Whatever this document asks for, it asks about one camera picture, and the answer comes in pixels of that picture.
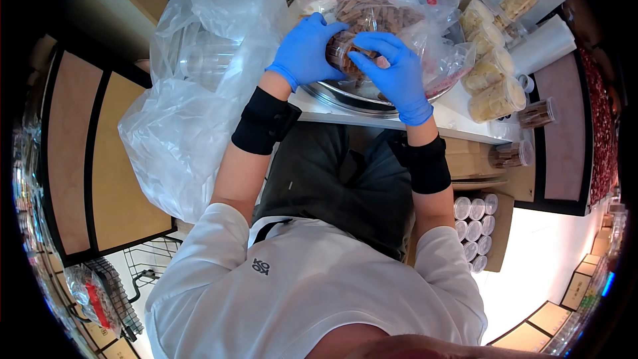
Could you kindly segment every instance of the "clear plastic container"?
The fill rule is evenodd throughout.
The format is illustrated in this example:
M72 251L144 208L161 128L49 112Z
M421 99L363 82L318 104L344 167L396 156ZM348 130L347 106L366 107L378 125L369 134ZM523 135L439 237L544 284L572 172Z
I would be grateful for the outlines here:
M485 215L485 202L481 198L474 198L470 204L470 219L480 220Z
M538 0L501 0L499 5L507 18L516 21L534 7L536 3L538 3Z
M473 273L481 273L485 267L487 266L487 257L484 255L479 255L470 263L472 265Z
M459 235L459 242L463 241L468 233L468 223L465 220L457 220L454 222L454 229L456 229L456 233Z
M534 162L534 148L527 140L492 148L488 160L494 168L529 166Z
M521 84L512 76L490 86L470 99L468 110L475 122L487 122L525 108L527 98Z
M480 59L493 48L505 46L503 34L492 23L481 23L478 28L467 37L477 47L477 59Z
M214 77L226 72L241 42L225 39L216 44L195 44L180 50L179 67L186 77Z
M459 17L459 24L461 24L466 38L483 22L491 23L493 21L494 14L480 0L470 0L463 14Z
M468 242L475 242L480 237L480 232L482 229L481 222L479 220L473 220L468 223L468 232L465 235L465 238Z
M528 104L518 114L522 129L534 129L545 126L556 120L556 103L554 97Z
M492 238L490 236L483 236L479 238L478 242L478 254L485 255L492 248Z
M479 197L485 202L485 214L494 215L498 209L498 195L482 192Z
M477 255L479 251L479 244L475 242L467 242L463 244L463 252L465 253L465 258L470 262Z
M503 48L493 48L461 78L461 83L470 95L475 96L513 74L514 62L510 53Z
M458 197L454 200L454 217L459 220L467 219L470 216L471 201L467 197Z
M483 236L489 236L494 231L494 227L496 226L496 219L492 215L485 215L480 223L480 234L482 234Z

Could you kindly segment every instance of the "person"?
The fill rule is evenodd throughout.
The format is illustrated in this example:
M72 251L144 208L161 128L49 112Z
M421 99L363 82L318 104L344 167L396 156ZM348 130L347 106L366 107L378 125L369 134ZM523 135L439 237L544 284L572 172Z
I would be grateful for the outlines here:
M156 358L505 357L477 347L487 319L453 227L445 142L417 55L392 34L355 37L388 60L381 69L348 53L395 105L406 136L382 132L347 183L338 178L347 127L293 124L299 111L287 99L299 85L345 78L325 48L347 28L314 13L266 68L210 206L146 302ZM412 213L413 268L401 262Z

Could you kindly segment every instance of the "blue nitrile glove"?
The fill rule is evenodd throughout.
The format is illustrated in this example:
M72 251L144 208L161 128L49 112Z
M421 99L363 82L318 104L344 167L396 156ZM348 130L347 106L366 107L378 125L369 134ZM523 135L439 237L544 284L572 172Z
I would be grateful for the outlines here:
M421 82L421 60L401 39L388 32L359 32L354 44L384 56L390 67L381 69L366 55L349 52L350 59L366 74L399 112L406 125L425 124L434 112Z
M325 59L328 40L340 31L348 29L346 23L328 25L317 12L299 21L281 42L275 60L267 71L283 76L292 91L300 84L308 84L324 79L346 79L343 72L332 67Z

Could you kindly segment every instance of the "cardboard box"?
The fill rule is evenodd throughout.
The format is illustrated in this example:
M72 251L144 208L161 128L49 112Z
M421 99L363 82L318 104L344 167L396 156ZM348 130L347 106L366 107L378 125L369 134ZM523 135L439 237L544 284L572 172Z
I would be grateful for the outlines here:
M611 227L603 227L596 238L594 244L591 247L591 253L597 256L603 256L609 249L611 243Z

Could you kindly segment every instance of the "white countertop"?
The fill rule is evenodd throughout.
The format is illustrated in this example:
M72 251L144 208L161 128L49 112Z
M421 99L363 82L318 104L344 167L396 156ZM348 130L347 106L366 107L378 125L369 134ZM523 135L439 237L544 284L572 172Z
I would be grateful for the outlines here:
M457 83L449 92L435 101L435 122L441 136L490 144L518 140L520 129L517 123L492 121L477 124L474 122L468 113L469 100L470 95L463 85ZM301 87L290 96L288 101L303 110L304 113L299 118L301 121L405 130L405 124L399 121L399 118L379 119L347 113L319 102Z

